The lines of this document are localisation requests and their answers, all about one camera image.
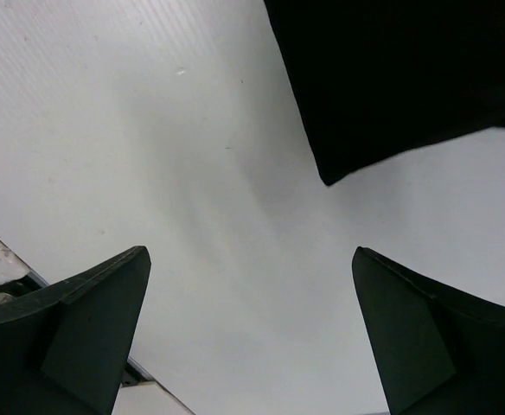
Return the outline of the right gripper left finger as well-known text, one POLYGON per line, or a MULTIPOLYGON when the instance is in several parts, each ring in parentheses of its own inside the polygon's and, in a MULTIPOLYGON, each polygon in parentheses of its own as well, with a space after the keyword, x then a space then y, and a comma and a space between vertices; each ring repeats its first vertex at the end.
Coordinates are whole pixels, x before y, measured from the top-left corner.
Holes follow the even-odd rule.
POLYGON ((0 305, 0 414, 110 414, 150 275, 134 246, 0 305))

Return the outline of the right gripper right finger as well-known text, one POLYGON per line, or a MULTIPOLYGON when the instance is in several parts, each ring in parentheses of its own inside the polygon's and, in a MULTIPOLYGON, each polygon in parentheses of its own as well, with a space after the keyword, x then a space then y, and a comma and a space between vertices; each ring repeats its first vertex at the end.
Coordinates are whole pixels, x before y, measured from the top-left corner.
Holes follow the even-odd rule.
POLYGON ((505 414, 505 307, 369 248, 352 260, 392 414, 505 414))

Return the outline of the black t shirt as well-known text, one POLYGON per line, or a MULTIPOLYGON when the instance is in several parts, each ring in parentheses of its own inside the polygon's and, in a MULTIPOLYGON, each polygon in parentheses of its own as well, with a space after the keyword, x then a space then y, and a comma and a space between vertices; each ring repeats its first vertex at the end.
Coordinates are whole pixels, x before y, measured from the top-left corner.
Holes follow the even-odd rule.
POLYGON ((265 7, 325 184, 409 150, 505 128, 505 1, 265 7))

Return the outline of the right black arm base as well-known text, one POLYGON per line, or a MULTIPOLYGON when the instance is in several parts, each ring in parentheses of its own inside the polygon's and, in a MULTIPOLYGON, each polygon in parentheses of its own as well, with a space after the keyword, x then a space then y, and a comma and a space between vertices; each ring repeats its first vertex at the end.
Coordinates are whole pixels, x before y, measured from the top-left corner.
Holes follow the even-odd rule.
MULTIPOLYGON (((10 302, 46 286, 48 283, 31 271, 22 278, 0 284, 0 304, 10 302)), ((120 385, 122 387, 138 386, 151 380, 151 376, 129 357, 120 385)))

